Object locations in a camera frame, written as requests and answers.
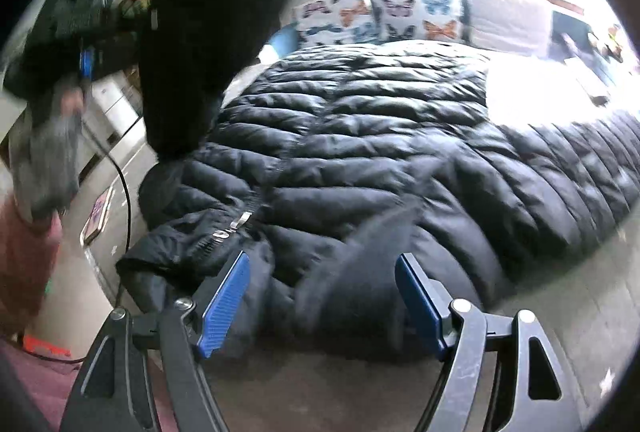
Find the red sleeved left forearm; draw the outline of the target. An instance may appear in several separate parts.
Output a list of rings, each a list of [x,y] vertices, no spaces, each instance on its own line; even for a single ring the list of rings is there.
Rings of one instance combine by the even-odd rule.
[[[1,204],[1,335],[23,332],[40,312],[63,238],[58,213],[24,221],[15,200]]]

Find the gloved left hand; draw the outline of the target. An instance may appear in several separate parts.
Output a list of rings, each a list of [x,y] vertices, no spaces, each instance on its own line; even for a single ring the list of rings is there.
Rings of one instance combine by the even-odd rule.
[[[29,100],[9,132],[9,158],[18,213],[31,224],[66,210],[79,188],[78,147],[85,91],[74,76]]]

